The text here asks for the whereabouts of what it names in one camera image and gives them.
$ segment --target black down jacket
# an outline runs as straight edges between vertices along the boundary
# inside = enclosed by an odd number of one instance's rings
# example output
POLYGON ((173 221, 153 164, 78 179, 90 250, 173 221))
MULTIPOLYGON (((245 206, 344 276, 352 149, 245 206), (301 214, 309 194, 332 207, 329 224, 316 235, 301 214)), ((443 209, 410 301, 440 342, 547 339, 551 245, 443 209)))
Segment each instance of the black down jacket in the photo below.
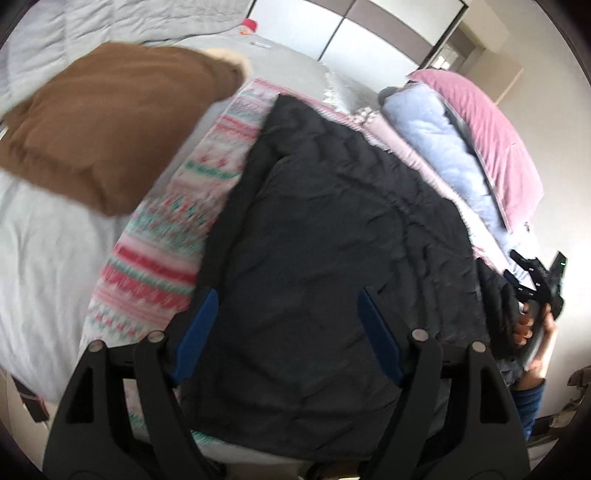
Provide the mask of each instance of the black down jacket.
POLYGON ((356 315, 362 287, 441 342, 488 341, 454 204, 289 96, 248 155, 198 283, 218 289, 220 312, 183 411, 195 430, 277 455, 365 459, 384 432, 400 391, 356 315))

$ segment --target pink velvet cushion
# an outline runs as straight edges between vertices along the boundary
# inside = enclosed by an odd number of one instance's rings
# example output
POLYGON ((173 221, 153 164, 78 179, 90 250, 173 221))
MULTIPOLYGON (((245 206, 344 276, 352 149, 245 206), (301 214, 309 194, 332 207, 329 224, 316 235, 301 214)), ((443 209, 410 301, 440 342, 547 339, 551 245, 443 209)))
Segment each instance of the pink velvet cushion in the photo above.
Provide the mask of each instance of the pink velvet cushion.
POLYGON ((492 100, 467 78, 445 70, 408 76, 439 93, 468 125, 510 232, 531 220, 544 195, 523 140, 492 100))

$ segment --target red object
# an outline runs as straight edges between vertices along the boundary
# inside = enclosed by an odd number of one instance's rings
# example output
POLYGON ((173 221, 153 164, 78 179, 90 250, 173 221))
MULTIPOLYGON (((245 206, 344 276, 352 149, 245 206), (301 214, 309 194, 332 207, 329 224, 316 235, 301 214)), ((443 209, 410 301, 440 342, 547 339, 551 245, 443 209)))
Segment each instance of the red object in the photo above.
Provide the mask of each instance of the red object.
POLYGON ((242 25, 250 28, 253 32, 256 32, 256 29, 258 28, 258 23, 256 23, 252 18, 245 18, 242 22, 242 25))

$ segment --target metal screw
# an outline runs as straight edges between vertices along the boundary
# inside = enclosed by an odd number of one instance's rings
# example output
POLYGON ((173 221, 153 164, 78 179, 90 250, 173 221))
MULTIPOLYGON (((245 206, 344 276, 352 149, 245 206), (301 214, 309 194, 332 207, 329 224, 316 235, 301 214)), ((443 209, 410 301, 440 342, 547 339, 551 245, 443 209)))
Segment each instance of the metal screw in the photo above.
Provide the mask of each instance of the metal screw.
POLYGON ((160 343, 162 340, 164 340, 164 337, 164 332, 161 332, 160 330, 154 330, 148 334, 148 341, 150 343, 160 343))
POLYGON ((422 328, 414 329, 412 336, 417 342, 426 342, 429 338, 427 331, 423 330, 422 328))
POLYGON ((484 353, 484 352, 486 352, 486 345, 484 343, 482 343, 482 342, 473 342, 472 343, 472 349, 475 352, 484 353))
POLYGON ((103 343, 102 340, 94 340, 93 342, 91 342, 88 345, 88 350, 89 350, 89 352, 96 353, 96 352, 100 352, 104 346, 105 346, 105 344, 103 343))

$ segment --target light blue blanket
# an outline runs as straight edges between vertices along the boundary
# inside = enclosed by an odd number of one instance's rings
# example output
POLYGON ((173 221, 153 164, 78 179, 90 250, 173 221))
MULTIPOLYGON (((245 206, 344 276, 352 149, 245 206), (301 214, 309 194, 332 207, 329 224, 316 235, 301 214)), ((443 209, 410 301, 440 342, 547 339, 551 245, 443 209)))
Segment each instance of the light blue blanket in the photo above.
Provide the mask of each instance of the light blue blanket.
MULTIPOLYGON (((480 216, 508 259, 512 249, 525 257, 532 254, 518 235, 507 231, 480 161, 450 121, 453 112, 446 109, 438 93, 417 83, 387 97, 382 113, 480 216)), ((513 260, 509 263, 517 278, 527 277, 513 260)))

